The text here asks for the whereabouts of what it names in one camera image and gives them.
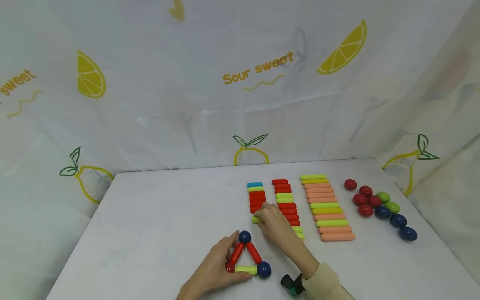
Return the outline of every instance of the right hand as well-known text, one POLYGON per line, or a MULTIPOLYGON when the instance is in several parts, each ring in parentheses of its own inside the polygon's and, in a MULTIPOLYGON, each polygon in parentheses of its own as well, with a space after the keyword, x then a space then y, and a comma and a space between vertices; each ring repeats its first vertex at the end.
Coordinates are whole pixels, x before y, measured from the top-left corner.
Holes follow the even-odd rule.
POLYGON ((262 219, 258 226, 262 229, 265 237, 297 265, 305 279, 311 278, 317 272, 320 263, 293 231, 278 206, 264 202, 262 208, 257 210, 254 215, 262 219))
POLYGON ((287 218, 285 218, 276 204, 264 202, 262 208, 253 215, 262 219, 258 226, 265 237, 286 255, 294 250, 297 245, 303 245, 302 240, 293 231, 287 218))

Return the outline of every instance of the green leaf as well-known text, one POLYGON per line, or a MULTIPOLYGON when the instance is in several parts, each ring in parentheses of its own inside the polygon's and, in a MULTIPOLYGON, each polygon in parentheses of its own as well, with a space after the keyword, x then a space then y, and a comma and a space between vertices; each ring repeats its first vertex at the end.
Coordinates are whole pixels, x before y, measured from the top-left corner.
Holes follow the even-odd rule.
POLYGON ((72 159, 73 163, 78 166, 78 159, 80 158, 80 146, 70 153, 70 158, 72 159))
POLYGON ((440 157, 427 151, 423 151, 423 153, 419 155, 419 160, 432 160, 432 159, 440 159, 440 157))
POLYGON ((242 139, 241 137, 239 137, 238 135, 234 135, 233 138, 235 139, 235 141, 237 141, 237 143, 239 143, 243 147, 246 148, 248 146, 247 142, 244 139, 242 139))
POLYGON ((251 140, 247 145, 248 146, 258 145, 258 144, 260 144, 261 141, 263 141, 267 137, 267 135, 268 135, 268 133, 264 134, 264 135, 261 135, 261 136, 257 136, 256 138, 251 140))
POLYGON ((60 176, 73 176, 78 172, 78 167, 65 167, 63 168, 59 175, 60 176))
POLYGON ((425 150, 427 150, 427 146, 428 146, 428 137, 420 133, 417 139, 417 147, 420 150, 420 154, 422 154, 423 152, 425 152, 425 150))

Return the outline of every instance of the sleeve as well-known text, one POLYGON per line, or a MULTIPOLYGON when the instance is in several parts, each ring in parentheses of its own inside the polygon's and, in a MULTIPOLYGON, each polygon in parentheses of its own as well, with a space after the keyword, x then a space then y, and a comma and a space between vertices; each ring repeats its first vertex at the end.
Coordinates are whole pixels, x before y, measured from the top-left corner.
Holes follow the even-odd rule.
POLYGON ((301 280, 310 300, 355 300, 340 284, 338 274, 329 265, 318 265, 317 272, 306 280, 301 280))

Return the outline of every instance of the blue ball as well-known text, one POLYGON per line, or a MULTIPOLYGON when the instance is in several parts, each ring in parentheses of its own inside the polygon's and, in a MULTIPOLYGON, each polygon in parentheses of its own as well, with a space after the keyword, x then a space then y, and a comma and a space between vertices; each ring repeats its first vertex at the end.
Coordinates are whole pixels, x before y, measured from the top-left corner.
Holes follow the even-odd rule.
POLYGON ((272 273, 272 268, 270 267, 270 264, 264 261, 261 261, 257 265, 257 274, 261 278, 269 278, 272 273))
POLYGON ((407 225, 407 218, 401 214, 393 214, 390 217, 390 224, 395 227, 405 227, 407 225))
POLYGON ((388 219, 388 217, 391 214, 392 213, 390 212, 390 210, 388 208, 386 208, 385 206, 377 206, 375 208, 375 216, 377 218, 379 218, 380 220, 388 219))
POLYGON ((250 233, 248 231, 244 230, 244 231, 239 233, 239 242, 240 243, 246 244, 251 240, 252 240, 252 236, 250 235, 250 233))
POLYGON ((398 236, 402 239, 402 240, 406 240, 406 241, 414 241, 417 239, 418 237, 418 234, 417 232, 415 231, 415 229, 411 228, 411 227, 401 227, 399 230, 398 230, 398 236))

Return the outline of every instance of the white table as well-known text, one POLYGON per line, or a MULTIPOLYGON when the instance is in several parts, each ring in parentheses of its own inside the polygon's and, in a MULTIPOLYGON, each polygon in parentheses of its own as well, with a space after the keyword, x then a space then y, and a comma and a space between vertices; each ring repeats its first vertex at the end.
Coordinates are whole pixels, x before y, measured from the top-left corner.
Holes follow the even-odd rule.
MULTIPOLYGON (((249 210, 247 182, 262 181, 267 201, 273 202, 275 178, 292 185, 305 244, 339 273, 357 300, 480 299, 479 285, 380 167, 371 159, 354 159, 119 174, 48 300, 175 299, 210 247, 236 229, 252 234, 272 275, 205 298, 291 299, 280 279, 295 278, 299 271, 264 240, 249 210), (299 180, 318 173, 332 183, 355 241, 320 240, 299 180), (418 240, 404 242, 388 221, 360 217, 351 202, 354 192, 343 188, 348 178, 390 193, 418 240)), ((239 264, 253 264, 248 252, 239 264)), ((305 293, 298 297, 305 298, 305 293)))

